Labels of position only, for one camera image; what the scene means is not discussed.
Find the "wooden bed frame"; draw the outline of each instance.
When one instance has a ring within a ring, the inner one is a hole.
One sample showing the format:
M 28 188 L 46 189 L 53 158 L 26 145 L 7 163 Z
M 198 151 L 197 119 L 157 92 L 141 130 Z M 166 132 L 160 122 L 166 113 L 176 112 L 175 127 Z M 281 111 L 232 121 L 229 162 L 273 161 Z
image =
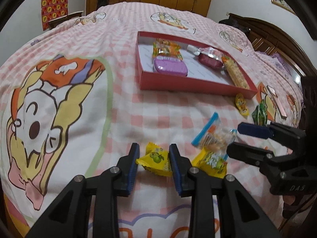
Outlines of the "wooden bed frame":
M 293 81 L 302 76 L 317 76 L 317 69 L 303 51 L 303 49 L 279 27 L 254 18 L 245 18 L 233 13 L 229 19 L 237 20 L 239 25 L 249 28 L 248 39 L 255 51 L 265 52 L 267 55 L 279 53 L 288 67 Z M 305 129 L 305 109 L 302 109 L 299 129 Z

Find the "bed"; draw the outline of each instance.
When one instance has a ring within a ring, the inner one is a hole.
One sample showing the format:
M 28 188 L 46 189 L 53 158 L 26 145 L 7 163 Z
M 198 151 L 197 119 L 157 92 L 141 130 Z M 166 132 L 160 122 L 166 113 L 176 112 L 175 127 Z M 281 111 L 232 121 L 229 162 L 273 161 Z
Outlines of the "bed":
M 282 120 L 271 106 L 270 119 L 298 126 L 301 89 L 276 58 L 267 55 L 273 50 L 265 50 L 267 54 L 255 51 L 263 51 L 263 45 L 256 47 L 255 43 L 265 43 L 267 36 L 248 26 L 250 40 L 233 27 L 191 12 L 123 2 L 67 20 L 13 54 L 0 68 L 0 173 L 6 208 L 21 235 L 75 175 L 101 174 L 116 165 L 133 142 L 140 144 L 141 155 L 150 141 L 164 149 L 176 143 L 181 155 L 193 159 L 199 150 L 191 141 L 214 112 L 229 128 L 241 121 L 253 122 L 251 116 L 245 119 L 239 114 L 234 98 L 141 91 L 135 65 L 138 31 L 182 36 L 227 51 L 258 87 L 258 94 L 247 102 L 249 110 L 262 99 L 269 103 L 265 87 L 271 85 L 288 117 Z M 296 53 L 282 48 L 275 45 L 284 58 L 295 62 L 293 69 L 298 74 L 315 74 L 307 56 L 300 64 Z M 290 153 L 273 141 L 243 135 L 237 141 L 270 147 L 276 155 Z M 258 169 L 229 159 L 228 173 L 237 177 L 279 226 L 283 200 L 269 193 L 269 183 Z M 187 237 L 190 203 L 189 198 L 177 195 L 172 178 L 139 167 L 132 195 L 118 199 L 120 235 Z M 217 212 L 215 216 L 220 237 Z M 89 235 L 92 228 L 90 219 Z

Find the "green candy wrapper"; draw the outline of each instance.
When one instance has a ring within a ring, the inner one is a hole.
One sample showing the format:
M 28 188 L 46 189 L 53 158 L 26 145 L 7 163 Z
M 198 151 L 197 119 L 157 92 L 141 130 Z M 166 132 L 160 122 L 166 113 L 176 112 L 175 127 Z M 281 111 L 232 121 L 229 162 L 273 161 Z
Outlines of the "green candy wrapper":
M 264 100 L 261 100 L 260 104 L 256 106 L 256 109 L 252 113 L 252 118 L 255 125 L 266 126 L 267 124 L 267 106 Z

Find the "white wall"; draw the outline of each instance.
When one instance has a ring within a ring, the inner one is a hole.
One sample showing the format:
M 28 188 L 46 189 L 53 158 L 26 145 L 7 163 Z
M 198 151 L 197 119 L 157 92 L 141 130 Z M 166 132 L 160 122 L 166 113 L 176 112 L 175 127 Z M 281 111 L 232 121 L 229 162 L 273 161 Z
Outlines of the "white wall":
M 207 18 L 227 19 L 227 12 L 270 22 L 289 34 L 317 68 L 317 41 L 313 41 L 299 18 L 271 3 L 271 0 L 211 0 Z
M 68 0 L 68 12 L 85 11 L 85 0 Z M 0 66 L 21 46 L 44 33 L 41 0 L 25 0 L 0 32 Z

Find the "red poster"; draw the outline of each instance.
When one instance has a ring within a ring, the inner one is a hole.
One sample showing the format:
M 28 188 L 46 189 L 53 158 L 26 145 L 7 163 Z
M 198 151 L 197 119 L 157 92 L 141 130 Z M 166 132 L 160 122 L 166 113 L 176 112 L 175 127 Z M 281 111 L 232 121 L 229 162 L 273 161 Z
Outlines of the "red poster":
M 43 30 L 49 28 L 48 22 L 68 14 L 68 0 L 41 0 Z

